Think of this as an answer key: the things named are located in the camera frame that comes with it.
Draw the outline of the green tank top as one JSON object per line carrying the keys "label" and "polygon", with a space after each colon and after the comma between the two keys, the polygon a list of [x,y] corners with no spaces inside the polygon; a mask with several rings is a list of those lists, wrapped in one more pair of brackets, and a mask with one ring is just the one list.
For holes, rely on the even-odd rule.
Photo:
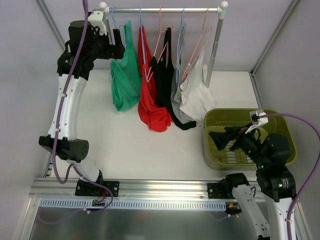
{"label": "green tank top", "polygon": [[110,63],[112,103],[118,112],[124,112],[140,101],[142,78],[135,49],[132,23],[124,25],[125,50],[123,58]]}

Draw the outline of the light blue hanger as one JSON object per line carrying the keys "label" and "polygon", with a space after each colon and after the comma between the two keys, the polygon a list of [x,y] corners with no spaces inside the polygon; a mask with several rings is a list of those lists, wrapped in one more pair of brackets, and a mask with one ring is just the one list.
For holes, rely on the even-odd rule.
{"label": "light blue hanger", "polygon": [[[120,30],[119,27],[117,26],[116,21],[115,21],[114,8],[115,7],[113,6],[112,9],[111,9],[111,17],[112,17],[113,24],[114,24],[114,30]],[[126,50],[126,47],[123,44],[121,45],[121,47],[122,47],[122,51],[124,53],[125,50]],[[114,68],[113,64],[114,63],[120,63],[121,60],[122,60],[122,58],[117,58],[117,59],[114,59],[114,60],[111,61],[111,63],[110,63],[110,76],[109,76],[110,77],[110,82],[112,82],[114,80],[114,78],[115,78],[115,76],[113,75],[113,68]]]}

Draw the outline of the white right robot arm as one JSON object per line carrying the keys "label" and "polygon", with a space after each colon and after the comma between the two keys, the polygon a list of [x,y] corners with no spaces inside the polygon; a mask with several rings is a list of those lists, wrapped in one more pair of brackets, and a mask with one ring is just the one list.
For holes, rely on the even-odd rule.
{"label": "white right robot arm", "polygon": [[291,155],[288,139],[278,133],[269,134],[263,142],[255,138],[247,126],[226,127],[224,132],[208,134],[219,151],[230,141],[230,151],[242,150],[256,164],[256,179],[264,195],[268,219],[264,217],[243,173],[228,174],[219,190],[235,198],[247,221],[254,240],[295,240],[294,198],[296,182],[286,166]]}

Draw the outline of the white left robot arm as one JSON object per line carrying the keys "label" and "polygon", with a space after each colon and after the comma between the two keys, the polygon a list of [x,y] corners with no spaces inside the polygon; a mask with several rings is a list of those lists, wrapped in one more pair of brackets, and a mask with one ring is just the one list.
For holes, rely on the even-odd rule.
{"label": "white left robot arm", "polygon": [[88,182],[86,189],[100,195],[104,183],[101,172],[87,160],[89,142],[77,137],[77,120],[83,92],[97,59],[122,59],[125,47],[120,31],[111,30],[108,20],[77,20],[68,28],[69,40],[57,60],[58,94],[52,124],[38,143],[52,155],[53,171],[58,174],[56,159],[66,161],[70,168]]}

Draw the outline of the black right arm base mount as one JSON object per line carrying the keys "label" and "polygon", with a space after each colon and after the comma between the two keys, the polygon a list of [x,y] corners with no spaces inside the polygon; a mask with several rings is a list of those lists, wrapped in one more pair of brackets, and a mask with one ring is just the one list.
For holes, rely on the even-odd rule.
{"label": "black right arm base mount", "polygon": [[226,189],[222,182],[210,182],[206,186],[209,199],[234,199],[232,193]]}

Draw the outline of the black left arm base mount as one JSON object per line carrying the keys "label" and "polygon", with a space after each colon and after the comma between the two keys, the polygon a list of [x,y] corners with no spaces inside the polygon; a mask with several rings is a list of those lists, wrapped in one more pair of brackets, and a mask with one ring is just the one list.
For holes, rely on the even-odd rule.
{"label": "black left arm base mount", "polygon": [[[114,197],[118,197],[120,182],[119,181],[102,181],[102,185],[107,187]],[[75,195],[78,197],[100,197],[105,192],[105,189],[96,185],[93,185],[87,181],[78,180]]]}

